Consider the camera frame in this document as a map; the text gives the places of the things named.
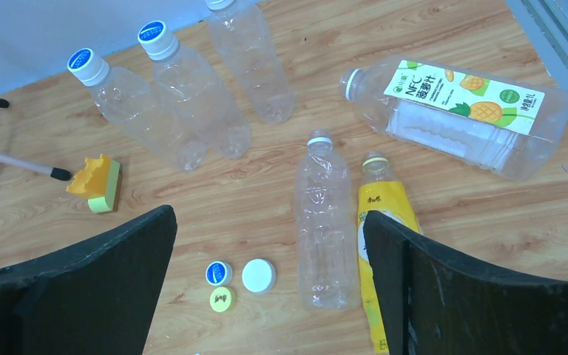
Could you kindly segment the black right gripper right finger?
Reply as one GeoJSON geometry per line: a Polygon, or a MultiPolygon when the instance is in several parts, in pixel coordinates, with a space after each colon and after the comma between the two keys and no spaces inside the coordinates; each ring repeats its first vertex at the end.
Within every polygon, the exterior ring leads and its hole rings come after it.
{"type": "Polygon", "coordinates": [[[378,211],[363,231],[392,354],[568,354],[568,281],[477,259],[378,211]]]}

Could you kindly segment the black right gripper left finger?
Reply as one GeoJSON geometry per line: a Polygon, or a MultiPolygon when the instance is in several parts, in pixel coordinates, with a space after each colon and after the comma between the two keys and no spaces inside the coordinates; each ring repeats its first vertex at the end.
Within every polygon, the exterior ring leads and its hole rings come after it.
{"type": "Polygon", "coordinates": [[[141,354],[177,227],[162,205],[0,268],[0,354],[141,354]]]}

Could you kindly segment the blue Pocari Sweat cap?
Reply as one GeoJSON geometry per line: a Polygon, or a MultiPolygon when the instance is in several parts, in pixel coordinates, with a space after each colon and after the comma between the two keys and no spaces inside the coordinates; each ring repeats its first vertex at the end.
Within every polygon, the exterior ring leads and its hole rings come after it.
{"type": "Polygon", "coordinates": [[[209,285],[214,287],[226,286],[231,282],[233,269],[230,264],[222,260],[212,261],[206,268],[205,278],[209,285]]]}

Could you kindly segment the yellow bottle cap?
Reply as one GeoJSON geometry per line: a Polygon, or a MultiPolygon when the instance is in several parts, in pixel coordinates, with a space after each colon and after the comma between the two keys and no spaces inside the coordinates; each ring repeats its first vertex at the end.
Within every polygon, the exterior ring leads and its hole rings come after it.
{"type": "Polygon", "coordinates": [[[217,313],[227,312],[233,308],[237,300],[235,291],[227,286],[216,287],[210,294],[209,304],[217,313]]]}

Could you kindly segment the yellow label juice bottle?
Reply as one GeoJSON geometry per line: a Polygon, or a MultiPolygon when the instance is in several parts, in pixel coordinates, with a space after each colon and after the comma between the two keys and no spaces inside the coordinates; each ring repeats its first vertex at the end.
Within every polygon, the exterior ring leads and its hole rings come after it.
{"type": "Polygon", "coordinates": [[[358,263],[362,305],[370,327],[373,352],[388,354],[388,341],[363,231],[365,218],[371,210],[377,210],[416,232],[421,231],[404,184],[391,172],[385,155],[378,151],[367,153],[362,162],[362,180],[358,190],[358,263]]]}

